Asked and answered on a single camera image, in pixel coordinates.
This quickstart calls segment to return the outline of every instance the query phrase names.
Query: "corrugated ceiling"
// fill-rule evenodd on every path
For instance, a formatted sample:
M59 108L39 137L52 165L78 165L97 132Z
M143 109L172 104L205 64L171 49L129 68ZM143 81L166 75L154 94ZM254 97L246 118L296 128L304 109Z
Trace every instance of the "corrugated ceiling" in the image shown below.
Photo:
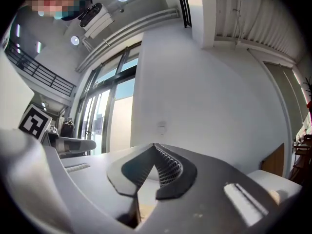
M216 37L246 39L294 60L305 52L302 36L279 0L216 0Z

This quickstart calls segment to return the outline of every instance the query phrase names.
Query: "wooden panel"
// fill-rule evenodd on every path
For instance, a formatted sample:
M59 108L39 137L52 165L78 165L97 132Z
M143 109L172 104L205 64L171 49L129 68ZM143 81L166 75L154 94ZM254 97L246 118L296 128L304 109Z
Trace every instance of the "wooden panel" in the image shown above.
M262 161L263 171L282 176L284 168L284 144L282 143L273 153Z

